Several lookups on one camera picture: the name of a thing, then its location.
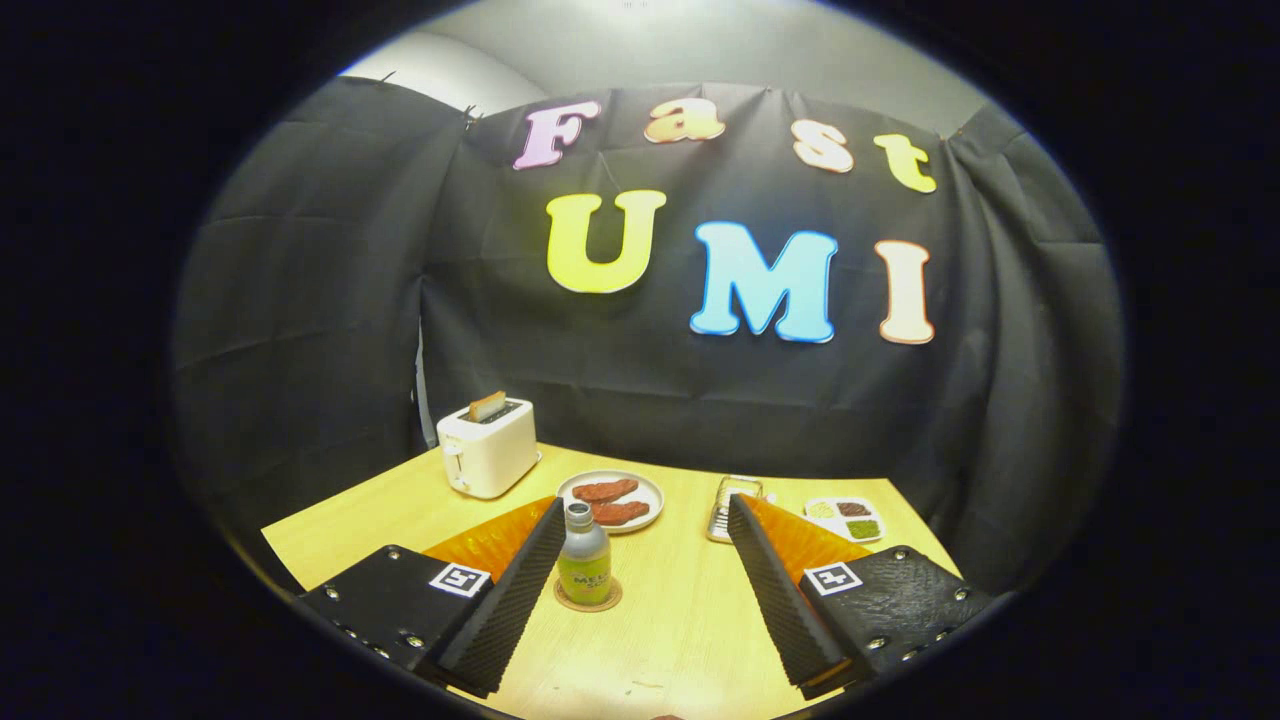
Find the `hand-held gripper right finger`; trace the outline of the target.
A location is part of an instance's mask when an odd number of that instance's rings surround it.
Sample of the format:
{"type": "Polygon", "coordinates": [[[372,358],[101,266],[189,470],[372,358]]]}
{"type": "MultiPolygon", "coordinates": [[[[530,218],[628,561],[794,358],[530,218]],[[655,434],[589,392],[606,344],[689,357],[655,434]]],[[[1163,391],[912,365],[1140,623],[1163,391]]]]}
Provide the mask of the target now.
{"type": "Polygon", "coordinates": [[[870,552],[750,495],[731,497],[727,529],[785,675],[809,700],[904,674],[996,605],[911,546],[870,552]]]}

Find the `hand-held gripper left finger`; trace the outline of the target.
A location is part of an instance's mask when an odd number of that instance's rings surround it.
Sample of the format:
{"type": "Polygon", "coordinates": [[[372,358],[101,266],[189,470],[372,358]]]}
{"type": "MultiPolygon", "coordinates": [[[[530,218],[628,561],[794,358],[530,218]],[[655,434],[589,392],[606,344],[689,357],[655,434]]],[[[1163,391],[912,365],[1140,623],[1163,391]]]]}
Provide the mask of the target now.
{"type": "Polygon", "coordinates": [[[426,551],[379,547],[298,606],[379,662],[485,698],[500,687],[564,538],[564,502],[548,496],[426,551]]]}

